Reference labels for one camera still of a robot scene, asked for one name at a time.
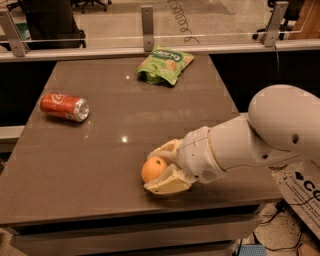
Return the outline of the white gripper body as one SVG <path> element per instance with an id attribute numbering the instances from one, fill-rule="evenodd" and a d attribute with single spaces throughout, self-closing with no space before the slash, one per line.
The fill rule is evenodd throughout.
<path id="1" fill-rule="evenodd" d="M 197 182 L 208 184 L 226 176 L 216 159 L 210 140 L 210 128 L 189 132 L 177 150 L 177 164 Z"/>

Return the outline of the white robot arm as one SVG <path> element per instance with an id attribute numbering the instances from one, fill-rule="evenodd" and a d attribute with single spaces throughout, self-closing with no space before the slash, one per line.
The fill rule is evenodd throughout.
<path id="1" fill-rule="evenodd" d="M 149 154 L 168 167 L 144 184 L 172 194 L 211 183 L 244 167 L 300 161 L 320 165 L 320 98 L 290 85 L 273 85 L 252 98 L 248 111 L 214 127 L 201 127 Z"/>

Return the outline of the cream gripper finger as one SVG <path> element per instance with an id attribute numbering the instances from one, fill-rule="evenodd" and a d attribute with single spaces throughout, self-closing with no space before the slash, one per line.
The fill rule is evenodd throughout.
<path id="1" fill-rule="evenodd" d="M 178 148 L 181 145 L 181 139 L 173 139 L 149 153 L 147 159 L 152 157 L 162 158 L 168 165 L 177 163 Z"/>
<path id="2" fill-rule="evenodd" d="M 183 192 L 191 186 L 192 177 L 175 164 L 169 165 L 158 178 L 144 184 L 146 190 L 158 195 Z"/>

